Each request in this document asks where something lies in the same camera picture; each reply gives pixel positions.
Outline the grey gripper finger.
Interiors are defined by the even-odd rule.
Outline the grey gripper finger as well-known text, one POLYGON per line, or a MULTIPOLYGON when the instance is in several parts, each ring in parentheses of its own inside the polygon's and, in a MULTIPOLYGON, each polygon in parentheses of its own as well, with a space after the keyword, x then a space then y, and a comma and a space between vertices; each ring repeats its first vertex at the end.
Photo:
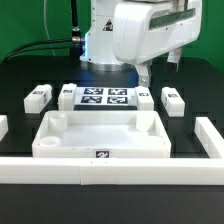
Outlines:
POLYGON ((169 72, 177 72, 182 56, 182 48, 176 48, 169 52, 166 68, 169 72))
POLYGON ((149 87, 151 84, 151 68, 148 63, 142 63, 135 66, 138 73, 138 85, 149 87))

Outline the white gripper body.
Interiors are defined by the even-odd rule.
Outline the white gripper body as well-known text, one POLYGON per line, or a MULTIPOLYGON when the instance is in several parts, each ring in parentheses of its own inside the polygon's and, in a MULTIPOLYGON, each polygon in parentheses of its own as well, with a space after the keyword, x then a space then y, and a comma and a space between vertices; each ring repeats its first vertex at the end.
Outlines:
POLYGON ((113 22, 113 51, 125 63, 141 64, 195 41, 200 33, 202 0, 187 0, 175 11, 172 1, 123 1, 113 22))

